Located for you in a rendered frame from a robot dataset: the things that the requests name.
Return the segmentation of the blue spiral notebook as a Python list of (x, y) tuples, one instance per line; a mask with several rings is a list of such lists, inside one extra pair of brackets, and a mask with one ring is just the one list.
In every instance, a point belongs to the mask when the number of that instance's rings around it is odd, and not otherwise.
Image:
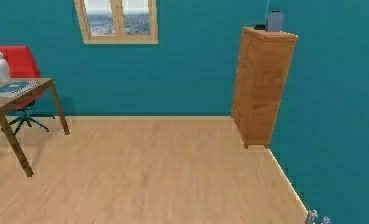
[(17, 97), (37, 86), (38, 84), (34, 80), (7, 82), (0, 86), (0, 97)]

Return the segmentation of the red office chair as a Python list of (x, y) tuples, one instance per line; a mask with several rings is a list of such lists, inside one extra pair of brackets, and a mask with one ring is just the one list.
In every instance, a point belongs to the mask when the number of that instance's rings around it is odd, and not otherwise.
[[(4, 59), (8, 63), (9, 76), (11, 78), (40, 78), (36, 60), (27, 46), (0, 46), (0, 52), (3, 54)], [(19, 103), (15, 110), (21, 112), (21, 115), (10, 121), (9, 124), (17, 124), (14, 134), (17, 134), (24, 123), (28, 127), (31, 127), (33, 123), (42, 127), (46, 132), (49, 129), (33, 118), (35, 117), (47, 117), (44, 113), (32, 113), (31, 110), (35, 107), (36, 100), (42, 96), (42, 92), (37, 95), (32, 95), (28, 100), (23, 103)]]

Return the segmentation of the grey blue small plant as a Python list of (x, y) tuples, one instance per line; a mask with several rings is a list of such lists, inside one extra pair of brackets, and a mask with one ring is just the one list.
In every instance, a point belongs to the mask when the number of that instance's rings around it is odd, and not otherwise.
[(309, 210), (304, 224), (331, 224), (328, 216), (319, 216), (316, 210)]

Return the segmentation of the tall wooden cabinet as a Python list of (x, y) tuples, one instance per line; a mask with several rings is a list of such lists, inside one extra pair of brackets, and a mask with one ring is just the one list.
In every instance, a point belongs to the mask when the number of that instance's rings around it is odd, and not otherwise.
[(243, 27), (231, 117), (245, 148), (269, 148), (298, 36)]

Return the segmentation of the grey blue vase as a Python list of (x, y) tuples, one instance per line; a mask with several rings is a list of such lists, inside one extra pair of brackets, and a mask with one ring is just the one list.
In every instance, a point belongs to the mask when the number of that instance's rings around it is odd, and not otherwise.
[(266, 18), (265, 30), (267, 32), (280, 32), (284, 22), (284, 15), (281, 11), (272, 11)]

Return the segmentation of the brown wooden table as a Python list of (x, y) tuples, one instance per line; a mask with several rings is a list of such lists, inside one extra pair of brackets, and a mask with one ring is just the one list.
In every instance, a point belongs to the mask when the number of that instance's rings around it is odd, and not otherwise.
[(25, 93), (15, 96), (15, 97), (0, 97), (0, 127), (2, 128), (3, 133), (5, 134), (10, 146), (12, 147), (17, 160), (19, 161), (22, 169), (24, 170), (27, 177), (32, 177), (34, 172), (16, 138), (14, 135), (11, 126), (9, 125), (9, 122), (6, 118), (6, 114), (15, 109), (17, 104), (21, 104), (24, 102), (27, 102), (31, 99), (32, 96), (35, 96), (46, 89), (48, 89), (51, 94), (54, 101), (54, 105), (58, 112), (58, 117), (60, 119), (60, 122), (62, 124), (64, 134), (69, 135), (70, 130), (68, 127), (67, 120), (65, 118), (61, 102), (59, 100), (56, 87), (54, 84), (53, 78), (35, 78), (35, 81), (37, 82), (37, 85), (26, 91)]

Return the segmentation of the wooden framed window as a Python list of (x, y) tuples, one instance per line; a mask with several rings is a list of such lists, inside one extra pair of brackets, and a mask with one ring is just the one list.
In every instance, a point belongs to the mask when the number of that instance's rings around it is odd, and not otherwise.
[(156, 45), (157, 0), (74, 0), (84, 44)]

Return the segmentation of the white rounded object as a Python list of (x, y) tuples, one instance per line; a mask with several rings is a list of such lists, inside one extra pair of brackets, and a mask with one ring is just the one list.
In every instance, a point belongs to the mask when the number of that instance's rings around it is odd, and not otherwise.
[(4, 59), (3, 54), (1, 52), (0, 52), (0, 80), (2, 82), (7, 82), (10, 80), (8, 63)]

